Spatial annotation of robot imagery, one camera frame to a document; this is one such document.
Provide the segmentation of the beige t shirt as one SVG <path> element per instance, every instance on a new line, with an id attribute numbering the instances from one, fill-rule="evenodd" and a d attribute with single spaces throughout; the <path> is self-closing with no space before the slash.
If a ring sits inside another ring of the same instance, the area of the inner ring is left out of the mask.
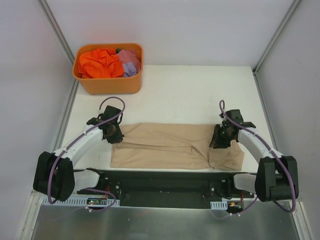
<path id="1" fill-rule="evenodd" d="M 122 125 L 110 166 L 123 169 L 241 171 L 244 152 L 236 141 L 210 147 L 215 124 L 137 123 Z"/>

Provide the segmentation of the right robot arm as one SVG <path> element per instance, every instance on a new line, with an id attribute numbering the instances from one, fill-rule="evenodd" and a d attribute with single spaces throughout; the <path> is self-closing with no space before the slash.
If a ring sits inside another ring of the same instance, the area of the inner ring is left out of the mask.
<path id="1" fill-rule="evenodd" d="M 256 131 L 250 121 L 244 121 L 239 109 L 222 111 L 222 122 L 214 127 L 210 147 L 223 150 L 231 142 L 242 144 L 258 164 L 256 174 L 237 173 L 225 184 L 225 192 L 237 197 L 243 190 L 255 194 L 262 202 L 295 201 L 299 196 L 298 165 L 293 156 L 273 149 Z"/>

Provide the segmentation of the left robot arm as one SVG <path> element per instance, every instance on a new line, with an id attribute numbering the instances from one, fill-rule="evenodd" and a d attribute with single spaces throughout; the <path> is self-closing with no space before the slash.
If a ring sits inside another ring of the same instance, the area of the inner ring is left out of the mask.
<path id="1" fill-rule="evenodd" d="M 93 168 L 74 171 L 74 166 L 95 145 L 103 140 L 120 143 L 123 111 L 108 105 L 103 113 L 87 121 L 85 128 L 66 146 L 54 152 L 42 152 L 37 161 L 33 189 L 47 195 L 52 202 L 66 201 L 74 192 L 89 188 L 99 195 L 106 183 Z"/>

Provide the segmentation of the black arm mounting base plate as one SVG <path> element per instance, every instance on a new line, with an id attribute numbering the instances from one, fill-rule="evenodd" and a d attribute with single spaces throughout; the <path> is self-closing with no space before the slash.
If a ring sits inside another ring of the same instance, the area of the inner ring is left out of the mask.
<path id="1" fill-rule="evenodd" d="M 253 194 L 237 190 L 233 172 L 165 172 L 98 170 L 99 180 L 92 191 L 98 195 L 109 190 L 122 207 L 209 209 L 212 202 L 235 199 L 243 203 Z"/>

